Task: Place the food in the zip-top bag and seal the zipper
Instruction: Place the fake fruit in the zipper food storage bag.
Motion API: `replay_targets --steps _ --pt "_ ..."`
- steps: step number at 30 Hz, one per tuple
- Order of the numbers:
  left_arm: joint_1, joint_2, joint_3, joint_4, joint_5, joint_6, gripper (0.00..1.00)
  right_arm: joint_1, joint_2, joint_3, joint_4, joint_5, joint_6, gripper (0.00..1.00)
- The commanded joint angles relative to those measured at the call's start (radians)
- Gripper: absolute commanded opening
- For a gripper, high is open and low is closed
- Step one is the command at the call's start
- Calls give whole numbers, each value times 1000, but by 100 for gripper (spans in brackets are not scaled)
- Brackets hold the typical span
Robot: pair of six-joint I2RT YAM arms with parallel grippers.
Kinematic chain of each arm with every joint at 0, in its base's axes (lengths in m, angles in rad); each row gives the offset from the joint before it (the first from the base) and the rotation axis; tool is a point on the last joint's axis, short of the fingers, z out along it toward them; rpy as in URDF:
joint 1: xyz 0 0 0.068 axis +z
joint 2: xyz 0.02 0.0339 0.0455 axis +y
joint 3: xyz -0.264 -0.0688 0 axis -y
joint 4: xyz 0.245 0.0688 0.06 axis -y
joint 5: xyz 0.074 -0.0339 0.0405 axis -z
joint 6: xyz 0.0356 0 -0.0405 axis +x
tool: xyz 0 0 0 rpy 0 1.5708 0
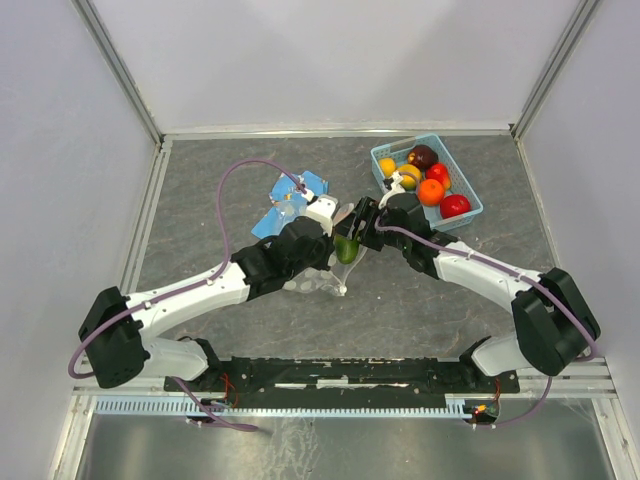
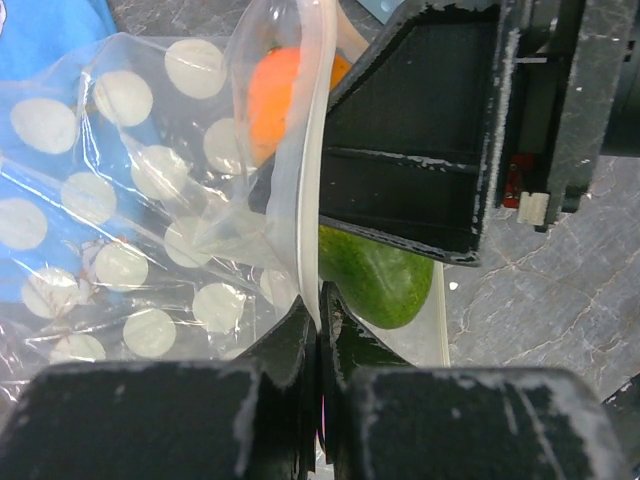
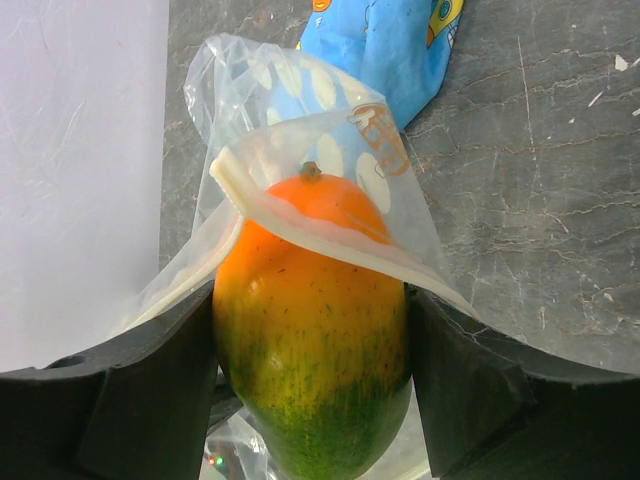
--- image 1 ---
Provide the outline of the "green orange mango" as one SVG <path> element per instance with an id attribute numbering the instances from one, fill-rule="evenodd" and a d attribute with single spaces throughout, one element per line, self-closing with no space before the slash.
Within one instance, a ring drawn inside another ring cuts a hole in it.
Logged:
<path id="1" fill-rule="evenodd" d="M 336 235 L 334 238 L 335 255 L 339 263 L 349 265 L 359 254 L 359 242 L 345 236 Z"/>

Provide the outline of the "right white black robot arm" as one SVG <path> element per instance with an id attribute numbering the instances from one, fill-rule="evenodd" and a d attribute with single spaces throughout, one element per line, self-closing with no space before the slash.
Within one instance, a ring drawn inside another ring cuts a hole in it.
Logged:
<path id="1" fill-rule="evenodd" d="M 554 377 L 596 353 L 600 327 L 569 273 L 517 268 L 475 251 L 434 229 L 412 194 L 386 201 L 364 197 L 339 211 L 334 228 L 371 250 L 393 247 L 415 271 L 467 288 L 511 314 L 513 333 L 476 342 L 468 350 L 471 359 L 460 364 L 460 382 L 469 390 L 481 391 L 495 376 L 523 368 Z"/>

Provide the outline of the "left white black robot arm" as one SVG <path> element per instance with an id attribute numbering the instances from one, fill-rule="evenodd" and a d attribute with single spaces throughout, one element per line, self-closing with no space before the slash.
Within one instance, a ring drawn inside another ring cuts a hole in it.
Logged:
<path id="1" fill-rule="evenodd" d="M 168 340 L 163 333 L 209 311 L 278 291 L 309 268 L 328 269 L 332 229 L 330 221 L 301 216 L 273 239 L 245 247 L 200 275 L 155 291 L 101 291 L 79 329 L 90 377 L 103 389 L 137 377 L 178 377 L 212 389 L 221 364 L 210 344 Z"/>

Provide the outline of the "bright red apple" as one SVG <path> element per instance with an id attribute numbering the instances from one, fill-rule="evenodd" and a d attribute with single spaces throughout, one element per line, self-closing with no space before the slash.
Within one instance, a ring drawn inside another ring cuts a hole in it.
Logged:
<path id="1" fill-rule="evenodd" d="M 461 194 L 452 194 L 443 198 L 439 204 L 442 219 L 449 219 L 466 214 L 472 209 L 470 201 Z"/>

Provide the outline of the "clear dotted zip bag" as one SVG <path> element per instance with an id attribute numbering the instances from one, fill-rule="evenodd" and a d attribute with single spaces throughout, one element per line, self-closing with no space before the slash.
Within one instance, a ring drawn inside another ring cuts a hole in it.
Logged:
<path id="1" fill-rule="evenodd" d="M 338 206 L 338 210 L 334 216 L 331 224 L 332 232 L 337 235 L 338 223 L 345 218 L 347 214 L 353 211 L 355 208 L 353 203 L 348 203 L 345 206 Z M 328 222 L 321 222 L 322 227 L 329 227 Z M 368 249 L 360 246 L 359 254 L 355 261 L 349 265 L 343 265 L 338 262 L 335 250 L 329 260 L 331 269 L 328 272 L 320 272 L 315 270 L 307 270 L 298 274 L 292 280 L 288 280 L 283 289 L 286 291 L 298 292 L 298 293 L 311 293 L 317 290 L 325 291 L 331 295 L 342 297 L 347 292 L 347 279 L 356 266 L 360 264 Z"/>

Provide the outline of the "orange tangerine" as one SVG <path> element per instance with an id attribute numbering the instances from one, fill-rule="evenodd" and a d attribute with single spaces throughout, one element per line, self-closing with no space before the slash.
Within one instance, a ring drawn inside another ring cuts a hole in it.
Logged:
<path id="1" fill-rule="evenodd" d="M 416 190 L 419 202 L 426 207 L 438 206 L 445 198 L 446 189 L 435 179 L 423 180 Z"/>

